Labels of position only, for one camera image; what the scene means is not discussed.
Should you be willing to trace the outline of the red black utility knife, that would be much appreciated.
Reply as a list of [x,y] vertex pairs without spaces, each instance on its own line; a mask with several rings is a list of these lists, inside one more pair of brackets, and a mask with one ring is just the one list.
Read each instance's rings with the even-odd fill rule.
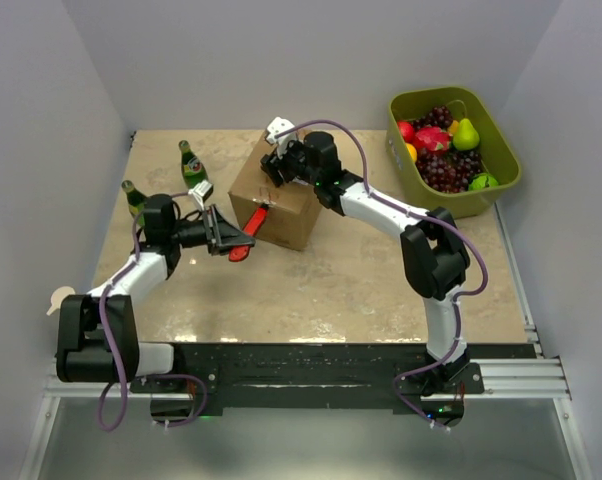
[[[243,232],[254,237],[265,224],[268,210],[269,206],[262,203],[245,224]],[[250,250],[251,246],[247,245],[233,247],[228,255],[228,260],[233,263],[242,262],[249,256]]]

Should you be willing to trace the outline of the brown cardboard express box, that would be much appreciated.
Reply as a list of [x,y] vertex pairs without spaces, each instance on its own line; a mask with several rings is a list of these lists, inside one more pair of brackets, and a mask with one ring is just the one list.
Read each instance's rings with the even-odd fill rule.
[[309,242],[322,207],[309,185],[290,182],[274,186],[260,165],[260,160],[274,150],[275,147],[267,143],[265,133],[262,133],[228,195],[241,227],[259,206],[268,206],[265,222],[256,234],[258,240],[302,251]]

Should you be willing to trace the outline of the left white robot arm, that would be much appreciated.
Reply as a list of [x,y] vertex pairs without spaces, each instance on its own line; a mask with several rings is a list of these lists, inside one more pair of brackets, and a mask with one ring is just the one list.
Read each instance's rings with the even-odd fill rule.
[[255,245],[214,205],[197,220],[179,219],[174,199],[155,194],[142,216],[144,240],[133,238],[125,265],[102,285],[61,302],[56,374],[62,382],[124,384],[152,376],[166,392],[181,390],[188,368],[175,359],[172,344],[139,341],[134,307],[170,278],[183,249],[205,246],[211,255],[227,255],[235,247]]

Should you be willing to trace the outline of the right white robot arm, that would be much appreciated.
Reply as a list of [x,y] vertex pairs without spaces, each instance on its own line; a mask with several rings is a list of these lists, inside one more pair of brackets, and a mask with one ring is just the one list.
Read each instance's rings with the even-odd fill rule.
[[405,276],[424,301],[428,325],[427,354],[433,362],[403,374],[426,374],[429,386],[450,392],[462,380],[456,363],[466,352],[459,300],[464,292],[469,256],[445,209],[425,211],[398,202],[344,169],[331,134],[297,129],[277,120],[267,128],[273,152],[261,169],[275,186],[295,180],[313,187],[319,203],[344,217],[360,220],[399,241]]

